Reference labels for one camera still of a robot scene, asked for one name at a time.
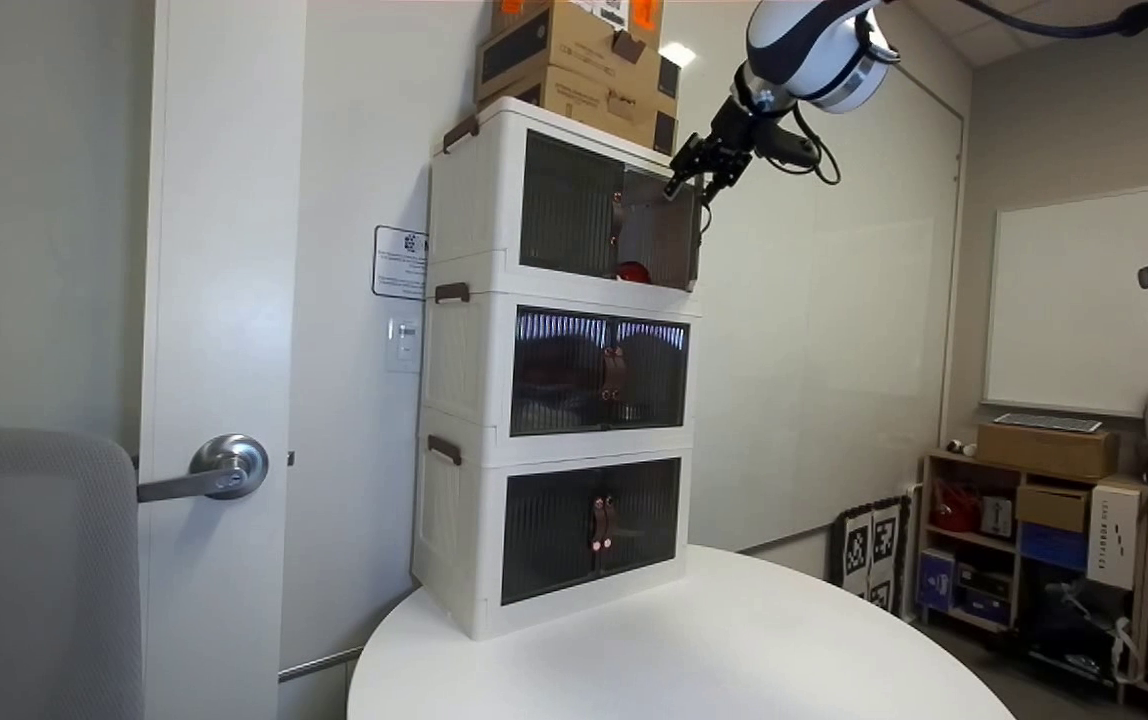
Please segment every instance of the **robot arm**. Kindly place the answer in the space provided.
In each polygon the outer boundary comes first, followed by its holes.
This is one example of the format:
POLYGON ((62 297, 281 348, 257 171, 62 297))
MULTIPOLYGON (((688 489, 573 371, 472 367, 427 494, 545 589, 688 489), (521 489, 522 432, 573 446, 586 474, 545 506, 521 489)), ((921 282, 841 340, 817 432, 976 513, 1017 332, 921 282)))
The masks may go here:
POLYGON ((670 194, 704 182, 699 205, 730 190, 750 158, 785 168, 820 168, 817 138, 775 129, 795 103, 850 111, 877 95, 897 66, 877 24, 885 0, 760 0, 730 78, 730 95, 708 138, 688 138, 670 158, 670 194))

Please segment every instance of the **cabinet compartment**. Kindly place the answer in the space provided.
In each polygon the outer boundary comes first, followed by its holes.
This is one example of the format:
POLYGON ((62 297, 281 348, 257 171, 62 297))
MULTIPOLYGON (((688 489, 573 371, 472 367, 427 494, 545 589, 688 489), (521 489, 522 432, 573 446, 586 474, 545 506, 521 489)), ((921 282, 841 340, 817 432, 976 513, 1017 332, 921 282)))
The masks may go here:
POLYGON ((1022 564, 1018 595, 1018 643, 1032 662, 1093 684, 1116 684, 1112 627, 1132 618, 1132 592, 1052 564, 1022 564))
POLYGON ((517 312, 511 438, 683 424, 688 325, 517 312))
POLYGON ((952 460, 928 460, 928 474, 928 530, 1012 542, 1017 474, 952 460))
POLYGON ((420 404, 504 439, 683 429, 691 325, 624 312, 521 297, 434 305, 420 404))
POLYGON ((696 285, 699 200, 691 183, 664 196, 664 182, 649 149, 497 99, 432 166, 427 285, 677 312, 696 285))
POLYGON ((677 558, 679 460, 507 482, 498 605, 677 558))
POLYGON ((1061 530, 1061 532, 1084 532, 1089 530, 1089 496, 1093 489, 1067 489, 1055 482, 1026 482, 1017 494, 1017 521, 1061 530))
POLYGON ((957 548, 952 614, 978 618, 991 624, 1012 621, 1012 558, 983 548, 957 548))
POLYGON ((655 171, 529 132, 521 265, 688 287, 696 227, 691 183, 664 196, 655 171))

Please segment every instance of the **white panel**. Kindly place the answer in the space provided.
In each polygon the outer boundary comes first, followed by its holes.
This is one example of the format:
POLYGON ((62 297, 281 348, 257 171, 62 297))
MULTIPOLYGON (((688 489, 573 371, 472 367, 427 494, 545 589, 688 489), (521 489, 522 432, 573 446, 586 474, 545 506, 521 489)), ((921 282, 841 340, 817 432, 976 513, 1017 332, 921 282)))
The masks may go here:
POLYGON ((144 716, 267 720, 281 676, 304 0, 161 0, 140 478, 219 432, 271 454, 249 502, 144 526, 144 716))
MULTIPOLYGON (((745 14, 668 10, 699 49, 683 132, 728 95, 745 14)), ((809 119, 843 183, 750 166, 704 236, 699 544, 750 548, 897 496, 937 446, 964 129, 897 73, 867 108, 809 119)))
POLYGON ((1138 415, 1148 190, 1000 212, 983 400, 1138 415))
POLYGON ((130 0, 0 0, 0 429, 122 439, 130 0))
POLYGON ((427 161, 472 95, 492 0, 310 0, 297 268, 284 663, 338 653, 413 589, 415 371, 384 363, 373 227, 427 227, 427 161))

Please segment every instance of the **whiteboard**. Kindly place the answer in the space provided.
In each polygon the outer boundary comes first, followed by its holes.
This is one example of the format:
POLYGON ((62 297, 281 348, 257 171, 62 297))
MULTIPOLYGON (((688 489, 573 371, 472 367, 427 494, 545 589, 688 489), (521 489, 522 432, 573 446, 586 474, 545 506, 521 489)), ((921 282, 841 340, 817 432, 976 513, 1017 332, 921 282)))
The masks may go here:
POLYGON ((994 222, 989 404, 1138 415, 1148 190, 994 222))

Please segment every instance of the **cabinet drawer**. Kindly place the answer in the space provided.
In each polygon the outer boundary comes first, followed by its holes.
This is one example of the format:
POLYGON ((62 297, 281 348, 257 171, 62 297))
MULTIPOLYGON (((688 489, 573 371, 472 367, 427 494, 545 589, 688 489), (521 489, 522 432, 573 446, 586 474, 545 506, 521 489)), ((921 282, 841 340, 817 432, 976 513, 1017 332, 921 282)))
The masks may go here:
POLYGON ((679 429, 688 325, 521 309, 511 438, 679 429))
POLYGON ((677 558, 679 460, 511 478, 498 605, 677 558))
POLYGON ((521 265, 688 287, 696 282, 696 194, 664 176, 529 132, 521 265))
POLYGON ((1084 532, 1089 530, 1089 494, 1055 489, 1055 484, 1018 484, 1017 489, 1017 521, 1061 530, 1061 532, 1084 532))

